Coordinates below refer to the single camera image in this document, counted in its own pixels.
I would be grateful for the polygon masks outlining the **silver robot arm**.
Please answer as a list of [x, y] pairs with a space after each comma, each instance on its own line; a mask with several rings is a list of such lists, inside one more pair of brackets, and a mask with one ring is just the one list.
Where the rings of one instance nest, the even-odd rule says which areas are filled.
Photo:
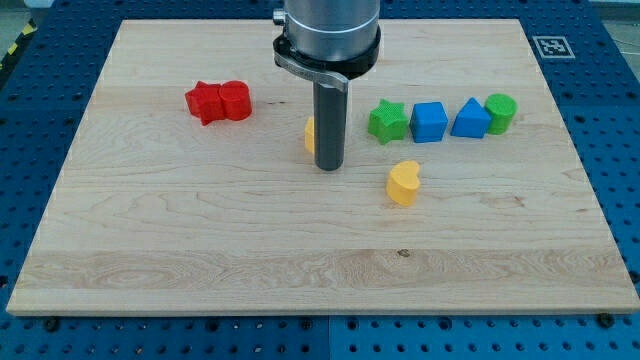
[[273, 41], [275, 64], [313, 84], [315, 164], [344, 160], [349, 82], [375, 65], [382, 37], [378, 0], [285, 0], [273, 12], [283, 27]]

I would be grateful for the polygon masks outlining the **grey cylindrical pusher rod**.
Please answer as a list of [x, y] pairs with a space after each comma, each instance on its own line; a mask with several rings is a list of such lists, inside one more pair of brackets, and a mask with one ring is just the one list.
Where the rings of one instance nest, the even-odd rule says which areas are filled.
[[334, 87], [313, 84], [314, 155], [325, 171], [341, 167], [344, 160], [348, 95]]

